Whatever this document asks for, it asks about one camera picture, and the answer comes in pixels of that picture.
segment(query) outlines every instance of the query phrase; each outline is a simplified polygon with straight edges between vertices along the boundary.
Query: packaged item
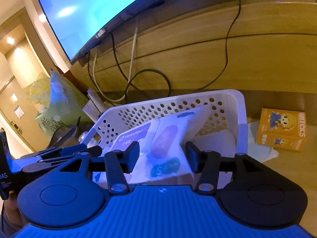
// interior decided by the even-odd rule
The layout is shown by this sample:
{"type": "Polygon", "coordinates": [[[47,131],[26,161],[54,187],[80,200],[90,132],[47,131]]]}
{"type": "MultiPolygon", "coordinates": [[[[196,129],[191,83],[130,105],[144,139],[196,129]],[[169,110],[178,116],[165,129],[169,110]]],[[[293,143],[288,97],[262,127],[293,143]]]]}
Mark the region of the packaged item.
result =
{"type": "MultiPolygon", "coordinates": [[[[133,141],[140,144],[140,157],[134,170],[125,175],[128,183],[149,183],[175,176],[192,175],[183,148],[203,127],[210,110],[209,105],[201,106],[150,120],[120,134],[110,151],[125,150],[133,141]]],[[[98,184],[106,181],[106,176],[102,173],[94,173],[94,181],[97,180],[96,177],[98,184]]]]}
{"type": "Polygon", "coordinates": [[[306,136],[305,113],[262,108],[257,144],[302,151],[306,136]]]}

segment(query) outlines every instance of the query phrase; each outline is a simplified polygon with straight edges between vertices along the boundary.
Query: plastic bag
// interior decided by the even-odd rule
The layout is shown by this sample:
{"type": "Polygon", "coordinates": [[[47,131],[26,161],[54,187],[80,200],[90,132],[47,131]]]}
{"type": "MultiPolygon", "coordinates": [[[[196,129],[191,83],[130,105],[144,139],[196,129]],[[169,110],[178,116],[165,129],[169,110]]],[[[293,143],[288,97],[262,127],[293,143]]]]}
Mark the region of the plastic bag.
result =
{"type": "Polygon", "coordinates": [[[25,87],[25,98],[30,104],[41,104],[49,107],[50,104],[50,77],[40,73],[33,83],[25,87]]]}
{"type": "Polygon", "coordinates": [[[83,122],[92,122],[82,111],[87,101],[69,80],[52,71],[49,107],[37,115],[35,121],[50,139],[59,127],[75,124],[79,117],[83,122]]]}

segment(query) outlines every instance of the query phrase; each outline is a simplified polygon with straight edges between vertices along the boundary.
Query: ceiling light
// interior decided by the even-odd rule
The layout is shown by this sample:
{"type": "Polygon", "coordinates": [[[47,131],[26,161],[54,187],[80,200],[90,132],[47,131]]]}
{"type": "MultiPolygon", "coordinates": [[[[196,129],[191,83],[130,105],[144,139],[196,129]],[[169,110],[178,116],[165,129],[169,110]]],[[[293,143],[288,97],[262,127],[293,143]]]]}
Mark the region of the ceiling light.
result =
{"type": "Polygon", "coordinates": [[[46,16],[45,16],[44,13],[39,16],[39,20],[40,20],[40,22],[45,22],[46,21],[46,16]]]}
{"type": "Polygon", "coordinates": [[[12,37],[8,37],[7,41],[10,45],[14,44],[14,39],[12,37]]]}

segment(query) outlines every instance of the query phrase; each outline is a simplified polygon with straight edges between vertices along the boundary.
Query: white paper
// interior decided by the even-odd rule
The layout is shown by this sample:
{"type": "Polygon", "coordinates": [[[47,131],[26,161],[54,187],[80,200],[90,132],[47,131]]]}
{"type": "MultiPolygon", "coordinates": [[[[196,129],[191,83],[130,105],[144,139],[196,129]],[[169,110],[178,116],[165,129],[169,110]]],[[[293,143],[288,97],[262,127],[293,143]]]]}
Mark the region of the white paper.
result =
{"type": "Polygon", "coordinates": [[[16,114],[16,116],[21,119],[21,117],[24,115],[24,112],[22,111],[21,107],[17,106],[15,109],[14,109],[14,112],[16,114]]]}

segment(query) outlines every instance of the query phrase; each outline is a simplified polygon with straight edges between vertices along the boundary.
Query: cartoon character illustration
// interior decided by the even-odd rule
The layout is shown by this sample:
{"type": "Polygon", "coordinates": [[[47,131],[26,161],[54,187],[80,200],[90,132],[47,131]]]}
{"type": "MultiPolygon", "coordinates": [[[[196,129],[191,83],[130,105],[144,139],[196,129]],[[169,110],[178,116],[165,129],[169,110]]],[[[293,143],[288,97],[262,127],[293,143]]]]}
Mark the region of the cartoon character illustration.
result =
{"type": "Polygon", "coordinates": [[[283,139],[275,139],[274,140],[274,145],[283,145],[284,144],[284,140],[283,139]]]}
{"type": "Polygon", "coordinates": [[[291,114],[272,112],[268,117],[268,122],[270,123],[270,130],[273,128],[277,129],[282,127],[284,130],[289,131],[294,129],[296,126],[296,118],[291,114]]]}

